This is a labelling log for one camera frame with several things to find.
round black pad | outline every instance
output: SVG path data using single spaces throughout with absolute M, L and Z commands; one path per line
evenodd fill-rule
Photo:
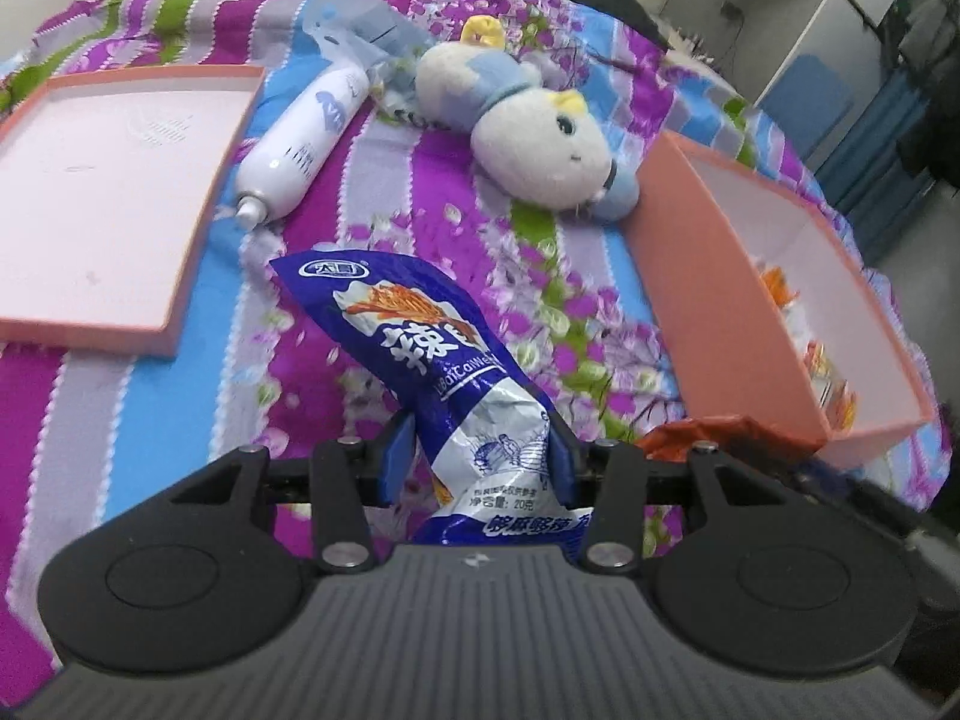
M 165 544 L 120 557 L 107 571 L 107 587 L 132 607 L 173 608 L 206 595 L 218 573 L 213 555 Z
M 40 614 L 58 648 L 109 671 L 210 668 L 270 640 L 301 598 L 296 559 L 218 507 L 119 517 L 54 557 Z
M 821 506 L 728 509 L 662 559 L 655 594 L 697 649 L 784 677 L 889 664 L 917 609 L 905 564 Z

ribbed gray surface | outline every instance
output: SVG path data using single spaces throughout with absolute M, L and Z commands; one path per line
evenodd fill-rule
M 628 581 L 578 571 L 556 547 L 400 547 L 371 574 L 320 583 L 284 635 L 241 661 L 176 680 L 70 666 L 20 714 L 919 720 L 934 712 L 879 668 L 784 683 L 714 664 L 675 640 Z

brand logo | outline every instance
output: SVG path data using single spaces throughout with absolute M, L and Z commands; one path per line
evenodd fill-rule
M 325 276 L 326 278 L 367 278 L 370 269 L 360 263 L 346 260 L 313 260 L 301 265 L 301 276 Z
M 475 568 L 478 571 L 489 562 L 493 562 L 493 558 L 488 555 L 484 555 L 482 552 L 474 552 L 470 555 L 467 555 L 467 557 L 464 557 L 464 563 L 466 563 L 470 568 Z
M 337 98 L 329 92 L 315 94 L 317 103 L 323 111 L 323 125 L 327 132 L 340 132 L 347 126 L 347 110 L 338 103 Z

white spray bottle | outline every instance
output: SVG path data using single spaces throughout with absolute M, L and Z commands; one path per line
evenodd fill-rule
M 368 93 L 363 67 L 341 55 L 299 94 L 237 169 L 241 227 L 253 230 L 299 205 Z

striped blanket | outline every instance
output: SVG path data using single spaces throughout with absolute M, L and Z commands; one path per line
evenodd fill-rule
M 770 119 L 699 77 L 664 68 L 654 47 L 615 20 L 563 0 L 386 1 L 440 39 L 459 34 L 470 15 L 498 16 L 514 50 L 548 52 L 581 87 L 622 161 L 637 165 L 661 127 L 676 129 L 795 188 L 856 256 L 843 218 Z M 299 23 L 305 2 L 75 2 L 37 30 L 28 64 L 0 90 L 0 110 L 51 74 L 253 63 L 270 73 L 239 159 L 319 69 Z M 590 53 L 634 71 L 593 63 Z M 221 202 L 229 201 L 227 190 Z M 0 351 L 0 699 L 15 703 L 51 673 L 35 591 L 65 543 L 235 445 L 258 440 L 275 457 L 304 455 L 318 440 L 373 435 L 395 408 L 363 367 L 280 296 L 264 265 L 282 248 L 333 245 L 414 253 L 455 277 L 585 439 L 629 440 L 683 415 L 616 230 L 514 204 L 474 173 L 466 139 L 402 127 L 364 108 L 282 239 L 244 238 L 231 223 L 213 223 L 175 360 L 16 344 Z M 901 327 L 887 282 L 865 275 Z M 923 356 L 910 348 L 929 383 Z M 948 461 L 939 425 L 931 425 L 862 473 L 924 506 Z M 403 495 L 395 509 L 371 513 L 388 541 L 406 538 L 429 515 L 422 467 Z M 305 523 L 282 514 L 278 535 L 304 550 Z M 669 541 L 676 527 L 663 515 L 651 538 Z

